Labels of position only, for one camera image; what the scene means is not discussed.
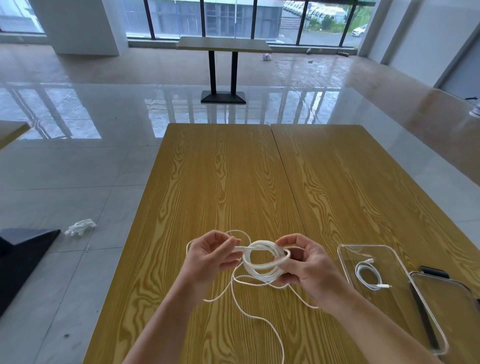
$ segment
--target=hand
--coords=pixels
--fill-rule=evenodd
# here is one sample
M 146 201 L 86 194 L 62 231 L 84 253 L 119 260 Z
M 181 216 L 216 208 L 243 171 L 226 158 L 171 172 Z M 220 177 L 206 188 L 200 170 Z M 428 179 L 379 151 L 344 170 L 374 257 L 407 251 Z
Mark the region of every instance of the hand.
M 335 315 L 356 291 L 335 267 L 324 247 L 301 234 L 282 236 L 275 242 L 289 247 L 290 259 L 280 265 L 287 273 L 276 283 L 298 283 L 313 298 L 318 308 Z
M 242 252 L 232 250 L 240 244 L 240 239 L 216 230 L 195 239 L 174 285 L 187 286 L 194 303 L 199 303 L 219 272 L 238 265 Z

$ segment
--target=black table base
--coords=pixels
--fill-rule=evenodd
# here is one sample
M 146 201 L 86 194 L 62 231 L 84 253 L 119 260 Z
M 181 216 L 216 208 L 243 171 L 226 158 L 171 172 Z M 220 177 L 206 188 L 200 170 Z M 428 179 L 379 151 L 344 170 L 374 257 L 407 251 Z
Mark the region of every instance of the black table base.
M 33 272 L 60 230 L 0 231 L 0 316 Z
M 210 66 L 210 88 L 211 91 L 203 91 L 200 102 L 213 104 L 246 104 L 245 94 L 237 93 L 237 68 L 239 62 L 239 53 L 232 52 L 232 81 L 230 92 L 216 90 L 215 80 L 215 52 L 208 51 L 208 64 Z

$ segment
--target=white cord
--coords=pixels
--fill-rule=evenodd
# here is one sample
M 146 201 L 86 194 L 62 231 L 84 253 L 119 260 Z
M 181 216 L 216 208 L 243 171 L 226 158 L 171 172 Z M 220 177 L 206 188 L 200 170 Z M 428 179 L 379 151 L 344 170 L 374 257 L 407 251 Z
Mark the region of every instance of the white cord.
M 367 287 L 368 289 L 370 289 L 372 291 L 378 291 L 381 288 L 390 288 L 391 286 L 389 284 L 383 284 L 382 276 L 380 276 L 380 273 L 378 272 L 377 268 L 375 268 L 372 263 L 373 263 L 373 259 L 370 258 L 370 259 L 367 259 L 367 260 L 363 260 L 363 261 L 361 261 L 357 264 L 357 266 L 355 267 L 355 275 L 357 276 L 358 280 L 360 282 L 362 282 L 362 284 L 365 287 Z M 372 272 L 377 277 L 377 280 L 378 280 L 377 284 L 367 283 L 362 278 L 360 273 L 364 269 L 369 270 L 370 272 Z
M 282 349 L 282 364 L 284 364 L 285 363 L 285 348 L 283 346 L 283 342 L 282 342 L 282 339 L 280 338 L 280 335 L 279 335 L 278 331 L 275 329 L 275 327 L 272 325 L 272 323 L 270 321 L 268 321 L 266 318 L 249 315 L 248 313 L 246 313 L 245 311 L 242 310 L 239 303 L 237 302 L 237 298 L 235 297 L 235 292 L 233 290 L 233 281 L 235 281 L 237 283 L 241 283 L 241 284 L 246 284 L 247 286 L 258 286 L 258 287 L 270 286 L 270 287 L 273 287 L 277 290 L 280 290 L 280 289 L 288 286 L 292 290 L 292 292 L 295 293 L 295 295 L 300 299 L 300 301 L 302 301 L 306 306 L 308 306 L 310 308 L 313 308 L 313 309 L 318 309 L 318 307 L 315 307 L 315 306 L 312 306 L 312 305 L 306 303 L 300 297 L 300 295 L 295 292 L 295 290 L 292 288 L 292 286 L 290 286 L 289 284 L 286 284 L 285 286 L 282 286 L 282 287 L 274 286 L 273 284 L 271 284 L 274 280 L 276 280 L 278 277 L 280 277 L 283 274 L 284 271 L 282 269 L 280 269 L 278 267 L 278 265 L 282 264 L 283 262 L 285 262 L 287 259 L 290 258 L 290 250 L 288 250 L 286 248 L 282 249 L 277 244 L 275 244 L 274 242 L 271 242 L 271 241 L 268 241 L 268 240 L 257 240 L 255 242 L 252 242 L 252 240 L 250 239 L 250 236 L 248 236 L 247 233 L 245 233 L 241 230 L 230 230 L 230 231 L 227 231 L 226 234 L 229 234 L 231 232 L 241 232 L 241 233 L 245 234 L 247 236 L 249 242 L 250 242 L 250 245 L 249 246 L 237 246 L 233 249 L 234 252 L 243 251 L 243 257 L 242 257 L 243 261 L 240 262 L 235 267 L 235 269 L 233 270 L 231 278 L 230 278 L 230 282 L 227 284 L 227 286 L 222 291 L 222 293 L 220 293 L 217 297 L 215 297 L 212 300 L 204 300 L 204 301 L 205 302 L 214 302 L 214 301 L 218 300 L 220 297 L 223 296 L 223 294 L 227 291 L 228 287 L 230 286 L 231 291 L 232 291 L 233 301 L 237 305 L 240 312 L 242 312 L 247 317 L 262 320 L 262 321 L 264 321 L 264 322 L 266 322 L 270 325 L 270 327 L 272 328 L 273 332 L 275 333 L 278 341 L 280 342 L 280 348 Z M 193 242 L 193 240 L 187 244 L 187 247 L 186 247 L 186 252 L 187 253 L 188 253 L 188 249 L 190 247 L 190 244 L 192 242 Z M 275 257 L 281 257 L 281 258 L 277 259 L 277 260 L 274 260 L 270 263 L 254 264 L 250 261 L 250 253 L 251 253 L 252 250 L 267 250 L 267 251 L 271 252 Z M 235 272 L 242 265 L 245 267 L 247 272 L 249 272 L 251 275 L 235 276 Z M 268 273 L 263 273 L 262 274 L 262 273 L 258 273 L 256 271 L 256 269 L 269 269 L 269 268 L 273 268 L 273 269 L 271 271 L 269 271 Z M 254 279 L 262 281 L 263 283 L 255 284 L 255 283 L 244 282 L 244 281 L 239 280 L 239 278 L 254 278 Z

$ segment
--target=forearm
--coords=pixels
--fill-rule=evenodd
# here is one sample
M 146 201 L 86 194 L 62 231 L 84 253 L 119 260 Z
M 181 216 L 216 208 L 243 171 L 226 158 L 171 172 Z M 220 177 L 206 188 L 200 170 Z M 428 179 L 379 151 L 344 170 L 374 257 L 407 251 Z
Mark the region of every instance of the forearm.
M 356 291 L 335 317 L 370 364 L 441 364 L 433 354 Z
M 177 363 L 194 308 L 189 288 L 174 283 L 123 364 Z

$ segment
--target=white string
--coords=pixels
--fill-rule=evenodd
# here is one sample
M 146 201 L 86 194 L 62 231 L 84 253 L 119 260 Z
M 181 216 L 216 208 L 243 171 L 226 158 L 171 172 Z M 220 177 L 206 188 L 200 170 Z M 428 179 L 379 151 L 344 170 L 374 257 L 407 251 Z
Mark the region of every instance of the white string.
M 250 239 L 250 236 L 248 236 L 248 234 L 246 232 L 243 232 L 242 230 L 230 230 L 230 231 L 227 231 L 226 234 L 230 235 L 231 232 L 241 232 L 241 233 L 245 234 L 247 236 L 250 244 L 249 244 L 249 246 L 237 246 L 233 249 L 234 252 L 243 251 L 242 262 L 240 262 L 235 267 L 235 269 L 233 270 L 232 275 L 230 277 L 230 282 L 227 284 L 227 286 L 222 291 L 222 293 L 220 293 L 217 297 L 215 297 L 212 300 L 204 300 L 204 301 L 205 302 L 214 302 L 214 301 L 218 300 L 227 291 L 228 287 L 230 287 L 231 291 L 232 291 L 233 301 L 237 305 L 240 312 L 242 312 L 242 314 L 244 314 L 245 316 L 250 317 L 250 318 L 256 318 L 258 320 L 262 320 L 262 321 L 266 322 L 268 325 L 270 325 L 270 327 L 272 328 L 273 332 L 275 333 L 275 335 L 278 339 L 278 342 L 280 342 L 280 348 L 282 349 L 282 364 L 284 364 L 285 363 L 285 348 L 283 346 L 283 342 L 282 342 L 282 339 L 280 338 L 280 335 L 279 335 L 278 331 L 275 329 L 273 324 L 270 321 L 268 321 L 266 318 L 249 315 L 248 313 L 246 313 L 245 311 L 242 310 L 239 303 L 237 302 L 237 298 L 235 297 L 235 292 L 233 290 L 233 281 L 235 281 L 237 283 L 241 283 L 241 284 L 246 284 L 247 286 L 257 286 L 257 287 L 270 286 L 270 287 L 273 287 L 277 290 L 283 289 L 283 288 L 288 286 L 292 290 L 292 292 L 300 299 L 300 301 L 302 301 L 306 306 L 308 306 L 309 308 L 313 308 L 313 309 L 318 309 L 318 307 L 315 307 L 315 306 L 312 306 L 312 305 L 306 303 L 303 300 L 303 298 L 301 298 L 300 295 L 297 292 L 295 292 L 295 290 L 289 284 L 286 284 L 285 286 L 282 286 L 282 287 L 274 286 L 272 284 L 272 282 L 274 280 L 276 280 L 278 277 L 280 277 L 284 273 L 284 271 L 282 269 L 280 269 L 278 267 L 278 265 L 284 263 L 287 259 L 290 258 L 290 250 L 288 250 L 287 248 L 282 249 L 277 244 L 275 244 L 274 242 L 271 242 L 271 241 L 268 241 L 268 240 L 257 240 L 255 242 L 252 242 L 252 240 Z M 190 244 L 192 242 L 193 242 L 193 240 L 187 244 L 186 253 L 188 253 L 188 249 L 189 249 Z M 250 261 L 250 253 L 253 250 L 266 250 L 266 251 L 271 252 L 275 257 L 280 257 L 280 258 L 277 259 L 277 260 L 274 260 L 270 263 L 254 264 Z M 244 274 L 244 275 L 240 275 L 240 276 L 235 276 L 235 272 L 242 265 L 245 267 L 247 272 L 250 273 L 250 275 Z M 273 268 L 273 269 L 271 271 L 269 271 L 268 273 L 258 273 L 256 271 L 256 269 L 269 269 L 269 268 Z M 254 278 L 254 279 L 259 280 L 263 283 L 244 282 L 244 281 L 239 280 L 239 278 Z
M 356 267 L 355 267 L 355 275 L 357 276 L 358 280 L 360 282 L 362 282 L 362 284 L 367 287 L 368 289 L 372 290 L 372 291 L 378 291 L 379 289 L 382 289 L 382 288 L 390 288 L 391 286 L 389 284 L 383 284 L 382 282 L 382 276 L 380 275 L 380 273 L 378 272 L 377 268 L 375 268 L 373 266 L 373 259 L 367 259 L 367 260 L 363 260 L 361 262 L 359 262 Z M 361 271 L 363 271 L 364 269 L 366 270 L 369 270 L 370 272 L 372 272 L 376 277 L 377 277 L 377 280 L 378 280 L 378 283 L 377 284 L 370 284 L 370 283 L 367 283 L 361 276 Z

